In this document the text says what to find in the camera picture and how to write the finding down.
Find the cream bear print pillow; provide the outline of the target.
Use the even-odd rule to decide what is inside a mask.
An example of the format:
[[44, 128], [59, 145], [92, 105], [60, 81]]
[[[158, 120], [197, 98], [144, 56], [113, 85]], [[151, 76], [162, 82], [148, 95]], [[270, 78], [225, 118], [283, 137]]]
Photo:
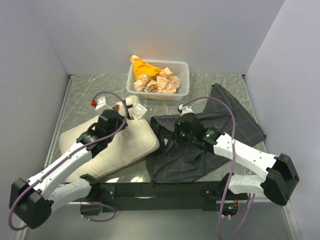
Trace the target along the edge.
[[133, 164], [159, 148], [159, 140], [144, 118], [147, 109], [140, 104], [139, 98], [130, 95], [125, 98], [125, 102], [130, 116], [126, 128], [113, 137], [106, 149], [71, 173], [65, 179], [67, 183], [85, 174], [95, 179], [102, 178]]

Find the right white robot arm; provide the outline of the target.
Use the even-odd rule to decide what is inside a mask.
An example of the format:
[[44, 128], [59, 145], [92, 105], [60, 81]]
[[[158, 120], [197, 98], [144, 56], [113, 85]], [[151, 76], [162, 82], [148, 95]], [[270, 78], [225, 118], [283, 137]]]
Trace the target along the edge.
[[194, 113], [185, 113], [175, 122], [174, 138], [178, 143], [193, 143], [203, 151], [234, 160], [253, 172], [252, 175], [233, 174], [230, 182], [219, 187], [221, 197], [226, 200], [237, 194], [257, 194], [285, 206], [300, 181], [288, 155], [273, 155], [233, 140], [221, 130], [205, 127]]

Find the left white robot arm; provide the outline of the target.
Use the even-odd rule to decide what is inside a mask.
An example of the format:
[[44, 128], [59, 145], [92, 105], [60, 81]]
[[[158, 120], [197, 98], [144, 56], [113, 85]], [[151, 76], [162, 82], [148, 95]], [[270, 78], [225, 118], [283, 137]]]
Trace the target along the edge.
[[18, 216], [31, 229], [41, 226], [55, 210], [75, 200], [94, 201], [101, 195], [100, 183], [86, 173], [77, 180], [62, 185], [62, 181], [76, 169], [106, 150], [117, 133], [127, 127], [131, 104], [120, 103], [124, 112], [105, 109], [75, 143], [52, 165], [28, 180], [18, 178], [12, 185], [9, 201], [8, 225], [13, 215]]

